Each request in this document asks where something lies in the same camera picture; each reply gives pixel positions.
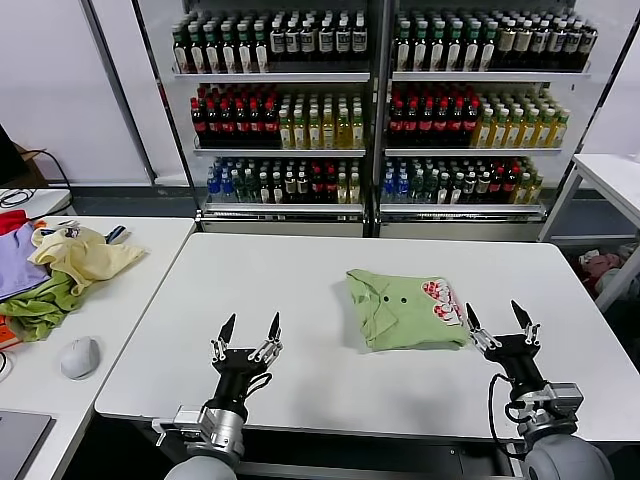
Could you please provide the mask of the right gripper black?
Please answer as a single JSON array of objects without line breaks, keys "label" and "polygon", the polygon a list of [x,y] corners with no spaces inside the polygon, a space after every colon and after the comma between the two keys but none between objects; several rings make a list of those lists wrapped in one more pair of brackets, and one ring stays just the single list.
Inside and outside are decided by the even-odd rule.
[{"label": "right gripper black", "polygon": [[515,300],[511,307],[524,334],[494,337],[484,329],[470,303],[465,304],[471,338],[479,350],[486,350],[484,358],[498,363],[511,383],[511,398],[520,398],[544,388],[543,379],[534,358],[540,350],[539,323],[531,320],[529,313]]}]

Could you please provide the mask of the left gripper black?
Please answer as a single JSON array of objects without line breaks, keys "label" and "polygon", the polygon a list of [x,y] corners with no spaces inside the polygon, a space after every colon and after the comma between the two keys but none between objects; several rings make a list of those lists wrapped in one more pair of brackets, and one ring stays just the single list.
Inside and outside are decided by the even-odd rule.
[{"label": "left gripper black", "polygon": [[264,388],[273,378],[265,361],[275,361],[283,349],[280,313],[276,312],[267,338],[254,350],[228,349],[236,320],[232,313],[211,340],[212,367],[219,374],[209,400],[210,409],[244,409],[246,399]]}]

